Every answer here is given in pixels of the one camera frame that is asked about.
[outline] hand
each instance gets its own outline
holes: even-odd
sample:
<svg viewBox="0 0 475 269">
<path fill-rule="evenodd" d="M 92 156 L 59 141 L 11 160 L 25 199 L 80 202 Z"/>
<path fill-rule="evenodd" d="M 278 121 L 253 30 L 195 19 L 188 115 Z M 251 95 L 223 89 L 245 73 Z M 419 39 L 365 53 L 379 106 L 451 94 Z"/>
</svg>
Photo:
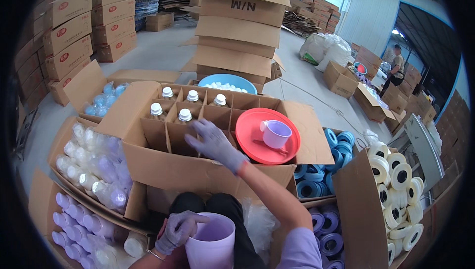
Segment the hand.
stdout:
<svg viewBox="0 0 475 269">
<path fill-rule="evenodd" d="M 203 118 L 199 121 L 193 121 L 189 126 L 203 138 L 203 142 L 187 134 L 185 135 L 185 141 L 188 145 L 203 153 L 206 157 L 220 162 L 234 175 L 236 175 L 244 161 L 249 161 L 243 153 L 231 145 L 222 130 L 214 123 Z"/>
<path fill-rule="evenodd" d="M 155 242 L 155 249 L 159 253 L 169 256 L 175 248 L 185 244 L 188 237 L 195 236 L 198 229 L 197 223 L 208 223 L 209 221 L 209 217 L 189 210 L 170 214 L 165 232 Z"/>
</svg>

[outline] purple sleeve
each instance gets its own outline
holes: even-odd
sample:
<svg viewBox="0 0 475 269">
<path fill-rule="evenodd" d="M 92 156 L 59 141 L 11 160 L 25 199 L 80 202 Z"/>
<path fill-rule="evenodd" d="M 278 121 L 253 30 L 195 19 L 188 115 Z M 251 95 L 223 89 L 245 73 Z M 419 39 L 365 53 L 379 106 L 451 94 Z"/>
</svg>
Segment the purple sleeve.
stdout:
<svg viewBox="0 0 475 269">
<path fill-rule="evenodd" d="M 295 228 L 288 233 L 276 269 L 323 269 L 320 250 L 311 230 Z"/>
</svg>

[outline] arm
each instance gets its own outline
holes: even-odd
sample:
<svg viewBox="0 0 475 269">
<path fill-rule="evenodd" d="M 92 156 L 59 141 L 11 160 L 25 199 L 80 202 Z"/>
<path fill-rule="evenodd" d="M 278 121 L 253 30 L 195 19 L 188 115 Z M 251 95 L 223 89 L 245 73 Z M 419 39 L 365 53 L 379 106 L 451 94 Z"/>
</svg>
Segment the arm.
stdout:
<svg viewBox="0 0 475 269">
<path fill-rule="evenodd" d="M 186 135 L 187 143 L 225 165 L 234 175 L 240 176 L 287 231 L 298 227 L 313 231 L 312 217 L 297 198 L 249 163 L 247 157 L 229 143 L 219 128 L 206 119 L 195 121 L 190 126 L 203 138 L 203 142 Z"/>
</svg>

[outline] blue bowl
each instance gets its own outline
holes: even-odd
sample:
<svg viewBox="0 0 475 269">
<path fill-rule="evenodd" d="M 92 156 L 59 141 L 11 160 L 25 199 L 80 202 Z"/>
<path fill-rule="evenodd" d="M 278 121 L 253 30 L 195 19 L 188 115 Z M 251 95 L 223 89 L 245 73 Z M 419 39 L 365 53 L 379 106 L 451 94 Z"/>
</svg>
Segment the blue bowl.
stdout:
<svg viewBox="0 0 475 269">
<path fill-rule="evenodd" d="M 232 74 L 213 74 L 206 76 L 199 82 L 198 86 L 204 87 L 205 85 L 210 85 L 213 82 L 221 82 L 222 84 L 229 83 L 236 88 L 245 89 L 249 94 L 258 94 L 258 90 L 249 80 Z"/>
</svg>

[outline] black pants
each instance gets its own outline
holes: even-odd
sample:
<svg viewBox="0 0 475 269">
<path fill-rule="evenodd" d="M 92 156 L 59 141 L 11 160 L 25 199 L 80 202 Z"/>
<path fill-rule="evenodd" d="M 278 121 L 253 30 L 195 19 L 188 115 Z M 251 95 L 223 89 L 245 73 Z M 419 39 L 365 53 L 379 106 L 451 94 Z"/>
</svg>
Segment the black pants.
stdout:
<svg viewBox="0 0 475 269">
<path fill-rule="evenodd" d="M 404 80 L 404 78 L 397 78 L 392 74 L 389 75 L 388 79 L 384 83 L 383 90 L 380 93 L 380 97 L 382 97 L 384 92 L 386 92 L 386 90 L 389 88 L 389 84 L 391 82 L 392 82 L 392 84 L 394 84 L 397 87 L 398 85 L 400 85 L 402 83 L 403 80 Z"/>
<path fill-rule="evenodd" d="M 181 213 L 190 210 L 195 213 L 219 213 L 230 218 L 236 225 L 234 242 L 234 269 L 265 269 L 264 261 L 254 251 L 251 239 L 244 227 L 241 203 L 229 194 L 218 193 L 206 201 L 194 193 L 178 195 L 170 206 L 170 213 Z"/>
</svg>

